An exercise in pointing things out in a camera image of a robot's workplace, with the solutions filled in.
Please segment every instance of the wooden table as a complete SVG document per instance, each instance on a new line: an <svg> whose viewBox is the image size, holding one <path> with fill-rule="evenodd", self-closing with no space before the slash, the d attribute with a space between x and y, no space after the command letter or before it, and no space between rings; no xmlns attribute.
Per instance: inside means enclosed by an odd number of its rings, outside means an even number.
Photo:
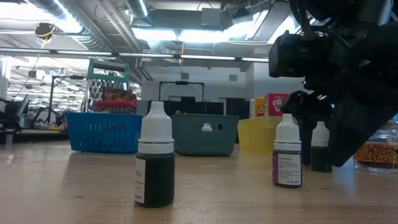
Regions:
<svg viewBox="0 0 398 224"><path fill-rule="evenodd" d="M398 176L305 169L301 189L271 182L271 158L176 158L174 204L134 204L134 155L82 154L68 142L0 149L0 223L398 223Z"/></svg>

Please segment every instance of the yellow plastic bin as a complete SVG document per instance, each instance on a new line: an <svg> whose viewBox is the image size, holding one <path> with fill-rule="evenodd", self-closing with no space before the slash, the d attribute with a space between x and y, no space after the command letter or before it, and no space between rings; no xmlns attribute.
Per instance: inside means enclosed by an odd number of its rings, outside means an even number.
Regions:
<svg viewBox="0 0 398 224"><path fill-rule="evenodd" d="M281 121L281 116L264 116L239 121L238 134L241 149L272 155L276 126Z"/></svg>

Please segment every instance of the purple label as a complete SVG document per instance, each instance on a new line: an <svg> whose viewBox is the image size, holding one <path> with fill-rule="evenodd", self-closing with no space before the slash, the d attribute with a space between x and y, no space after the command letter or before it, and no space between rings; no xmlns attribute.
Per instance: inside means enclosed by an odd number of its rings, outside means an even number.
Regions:
<svg viewBox="0 0 398 224"><path fill-rule="evenodd" d="M278 184L278 153L272 153L272 181Z"/></svg>

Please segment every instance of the glass jar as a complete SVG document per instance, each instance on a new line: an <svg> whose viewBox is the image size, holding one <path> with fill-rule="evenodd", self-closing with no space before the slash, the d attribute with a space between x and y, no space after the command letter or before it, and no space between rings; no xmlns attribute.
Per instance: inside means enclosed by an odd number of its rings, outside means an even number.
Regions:
<svg viewBox="0 0 398 224"><path fill-rule="evenodd" d="M359 170L398 173L398 145L389 145L388 137L398 135L396 117L390 119L354 154L354 166Z"/></svg>

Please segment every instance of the bottle label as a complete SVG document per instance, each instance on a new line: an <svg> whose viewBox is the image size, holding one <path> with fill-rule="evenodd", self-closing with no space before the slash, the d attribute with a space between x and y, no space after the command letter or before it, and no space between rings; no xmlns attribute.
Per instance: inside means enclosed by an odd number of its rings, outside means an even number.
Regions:
<svg viewBox="0 0 398 224"><path fill-rule="evenodd" d="M367 142L356 151L354 160L398 164L398 146L381 142Z"/></svg>
<svg viewBox="0 0 398 224"><path fill-rule="evenodd" d="M272 155L272 181L276 184L301 185L302 167L300 154Z"/></svg>
<svg viewBox="0 0 398 224"><path fill-rule="evenodd" d="M144 203L145 197L145 159L136 159L136 179L134 182L135 191L134 198L136 202Z"/></svg>

